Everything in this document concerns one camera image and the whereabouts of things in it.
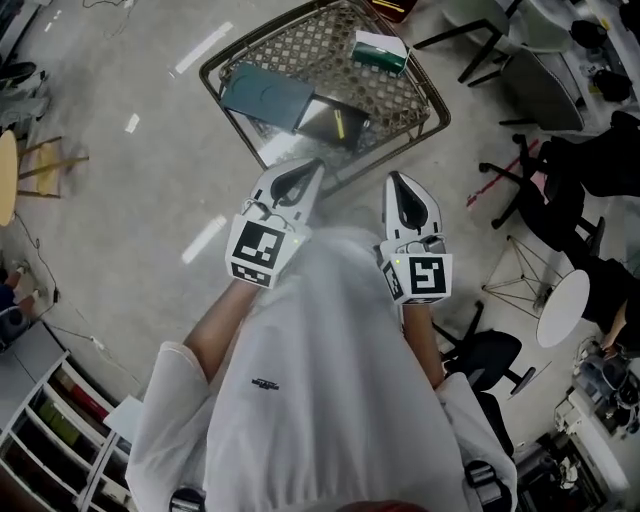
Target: white sleeve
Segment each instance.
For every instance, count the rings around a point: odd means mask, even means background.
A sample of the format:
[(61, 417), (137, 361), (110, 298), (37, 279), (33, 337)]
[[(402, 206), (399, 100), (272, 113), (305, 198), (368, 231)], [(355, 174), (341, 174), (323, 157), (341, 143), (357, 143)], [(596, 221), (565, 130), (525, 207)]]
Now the white sleeve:
[(449, 376), (436, 390), (455, 433), (464, 466), (473, 460), (491, 464), (496, 474), (511, 492), (511, 510), (518, 503), (518, 475), (487, 421), (473, 390), (463, 373)]
[(178, 343), (164, 343), (144, 398), (126, 472), (140, 512), (169, 510), (194, 447), (206, 438), (213, 402), (193, 352)]

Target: shirt logo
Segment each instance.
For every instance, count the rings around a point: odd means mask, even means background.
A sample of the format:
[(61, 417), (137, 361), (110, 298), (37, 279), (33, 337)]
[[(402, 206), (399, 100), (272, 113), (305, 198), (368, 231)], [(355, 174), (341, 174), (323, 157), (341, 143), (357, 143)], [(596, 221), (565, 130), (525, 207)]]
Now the shirt logo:
[(255, 384), (260, 389), (275, 389), (275, 390), (280, 389), (280, 386), (275, 382), (270, 382), (264, 379), (251, 379), (251, 384)]

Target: white tape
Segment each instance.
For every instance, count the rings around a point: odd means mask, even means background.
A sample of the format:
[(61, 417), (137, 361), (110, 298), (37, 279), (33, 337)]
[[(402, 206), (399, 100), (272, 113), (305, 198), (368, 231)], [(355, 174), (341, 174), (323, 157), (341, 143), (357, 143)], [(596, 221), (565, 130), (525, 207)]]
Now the white tape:
[(139, 122), (140, 122), (140, 117), (138, 116), (138, 114), (133, 114), (129, 118), (129, 122), (127, 123), (127, 126), (124, 129), (124, 131), (125, 132), (129, 132), (129, 133), (133, 133), (134, 130), (136, 129), (136, 126), (138, 126)]
[(220, 25), (220, 27), (214, 30), (209, 35), (209, 37), (207, 37), (198, 46), (191, 50), (184, 59), (178, 62), (178, 64), (176, 65), (176, 72), (180, 75), (184, 73), (189, 68), (189, 66), (191, 66), (191, 64), (202, 57), (207, 50), (209, 50), (214, 44), (222, 39), (232, 28), (233, 24), (228, 21)]
[(193, 242), (191, 242), (189, 247), (187, 247), (182, 253), (183, 263), (185, 263), (186, 265), (191, 263), (195, 259), (195, 257), (200, 254), (202, 249), (204, 249), (209, 244), (209, 242), (211, 242), (213, 237), (220, 233), (226, 223), (227, 218), (223, 215), (214, 217), (209, 222), (209, 224), (207, 224), (205, 228), (200, 231), (198, 236), (193, 240)]

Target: cable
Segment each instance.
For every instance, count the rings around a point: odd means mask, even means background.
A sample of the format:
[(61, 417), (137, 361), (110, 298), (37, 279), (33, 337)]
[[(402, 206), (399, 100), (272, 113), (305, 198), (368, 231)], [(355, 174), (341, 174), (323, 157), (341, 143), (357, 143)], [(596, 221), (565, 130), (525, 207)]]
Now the cable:
[(118, 2), (112, 2), (111, 0), (98, 0), (97, 2), (93, 2), (91, 5), (87, 5), (87, 0), (82, 0), (82, 7), (84, 7), (85, 9), (91, 9), (92, 7), (95, 7), (98, 4), (109, 4), (109, 5), (113, 5), (114, 7), (119, 7), (124, 2), (125, 0), (119, 0)]
[(31, 243), (33, 248), (36, 250), (36, 254), (38, 255), (38, 259), (45, 266), (45, 268), (47, 269), (47, 272), (49, 272), (49, 276), (51, 277), (51, 280), (53, 281), (53, 303), (57, 304), (58, 301), (60, 300), (60, 290), (58, 289), (58, 283), (56, 281), (56, 278), (53, 277), (53, 272), (51, 272), (51, 268), (49, 268), (49, 265), (47, 264), (46, 261), (44, 261), (44, 259), (42, 258), (42, 255), (40, 254), (40, 239), (36, 238), (36, 240), (34, 242), (33, 238), (31, 237), (31, 233), (29, 233), (29, 230), (27, 229), (27, 225), (22, 220), (22, 217), (20, 217), (20, 215), (18, 214), (17, 211), (15, 212), (15, 215), (16, 215), (16, 218), (20, 221), (20, 224), (22, 224), (22, 228), (24, 229), (24, 232), (26, 233), (27, 238), (29, 239), (29, 242)]
[(98, 353), (98, 356), (100, 356), (100, 359), (102, 359), (105, 363), (109, 363), (110, 365), (115, 366), (116, 368), (118, 368), (118, 370), (120, 370), (121, 372), (125, 373), (131, 380), (133, 380), (138, 385), (138, 387), (142, 388), (142, 384), (140, 383), (140, 381), (129, 370), (127, 370), (124, 366), (122, 366), (120, 363), (118, 363), (118, 361), (116, 361), (113, 358), (113, 356), (111, 355), (111, 352), (109, 351), (109, 349), (107, 347), (105, 347), (104, 344), (100, 343), (95, 337), (93, 337), (93, 336), (85, 336), (84, 334), (78, 334), (77, 332), (73, 332), (73, 331), (69, 331), (67, 329), (63, 329), (62, 327), (58, 327), (57, 325), (53, 325), (51, 323), (47, 323), (47, 325), (49, 327), (51, 327), (52, 329), (56, 329), (57, 331), (66, 332), (67, 334), (70, 334), (71, 336), (77, 336), (78, 338), (82, 338), (84, 340), (90, 341), (91, 344), (95, 347), (96, 352)]
[[(24, 232), (27, 235), (27, 238), (29, 239), (29, 242), (31, 243), (33, 248), (36, 250), (36, 254), (38, 255), (38, 259), (45, 266), (45, 268), (47, 269), (47, 272), (49, 272), (49, 276), (51, 277), (51, 280), (53, 281), (53, 286), (54, 286), (54, 289), (53, 289), (53, 304), (51, 304), (51, 306), (49, 306), (42, 313), (40, 313), (37, 316), (37, 318), (34, 320), (34, 322), (35, 322), (35, 321), (40, 320), (44, 315), (46, 315), (49, 311), (51, 311), (51, 309), (53, 309), (53, 307), (58, 303), (58, 301), (60, 300), (60, 290), (58, 290), (58, 282), (56, 281), (56, 278), (53, 277), (53, 272), (51, 272), (51, 268), (49, 267), (47, 262), (44, 261), (44, 259), (42, 258), (42, 255), (40, 254), (40, 239), (36, 238), (35, 241), (34, 241), (33, 237), (31, 236), (31, 233), (29, 232), (29, 229), (27, 228), (27, 225), (24, 223), (24, 221), (22, 220), (22, 217), (20, 217), (20, 215), (18, 214), (17, 211), (15, 212), (15, 215), (16, 215), (16, 218), (20, 221), (20, 224), (22, 224), (22, 228), (24, 229)], [(109, 349), (107, 347), (105, 347), (102, 343), (98, 342), (96, 340), (96, 338), (94, 338), (92, 336), (85, 336), (83, 334), (78, 334), (78, 333), (73, 332), (73, 331), (68, 331), (67, 329), (63, 329), (62, 327), (58, 327), (57, 325), (53, 325), (53, 324), (50, 324), (50, 323), (47, 323), (47, 325), (49, 327), (51, 327), (52, 329), (56, 329), (58, 331), (66, 332), (67, 334), (70, 334), (72, 336), (77, 336), (78, 338), (82, 338), (82, 339), (90, 341), (93, 344), (93, 346), (96, 348), (96, 350), (98, 351), (98, 355), (100, 356), (100, 358), (102, 360), (104, 360), (105, 362), (115, 366), (120, 371), (126, 373), (133, 381), (136, 382), (136, 384), (138, 384), (139, 387), (142, 387), (142, 384), (140, 383), (140, 381), (138, 379), (136, 379), (133, 376), (133, 374), (131, 372), (129, 372), (129, 370), (127, 370), (124, 366), (122, 366), (115, 359), (113, 359), (113, 356), (109, 352)]]
[(72, 336), (77, 336), (78, 338), (82, 338), (85, 340), (89, 340), (93, 343), (93, 340), (89, 337), (89, 336), (85, 336), (84, 334), (78, 334), (77, 332), (73, 332), (73, 331), (67, 331), (66, 329), (63, 329), (62, 327), (58, 327), (57, 325), (53, 325), (49, 322), (47, 322), (47, 325), (49, 327), (51, 327), (52, 329), (56, 329), (57, 331), (62, 331), (62, 332), (66, 332), (67, 334), (71, 334)]

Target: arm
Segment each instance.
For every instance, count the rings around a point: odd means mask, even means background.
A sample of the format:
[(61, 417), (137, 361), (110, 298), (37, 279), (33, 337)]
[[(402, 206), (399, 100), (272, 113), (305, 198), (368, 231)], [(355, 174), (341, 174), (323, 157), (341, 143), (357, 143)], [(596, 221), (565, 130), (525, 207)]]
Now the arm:
[(431, 324), (428, 305), (403, 306), (404, 338), (422, 366), (433, 389), (444, 381), (444, 370), (436, 344), (436, 333)]
[(618, 337), (618, 334), (620, 334), (620, 331), (622, 330), (622, 328), (625, 325), (627, 325), (627, 319), (626, 319), (627, 302), (628, 301), (625, 300), (622, 306), (620, 306), (620, 309), (618, 310), (615, 318), (613, 319), (613, 325), (611, 326), (611, 330), (609, 331), (609, 334), (607, 334), (604, 337), (604, 340), (602, 341), (602, 348), (605, 350), (610, 348), (613, 345), (613, 343), (616, 341), (616, 338)]
[(260, 287), (234, 279), (184, 340), (208, 382), (215, 377), (238, 327)]

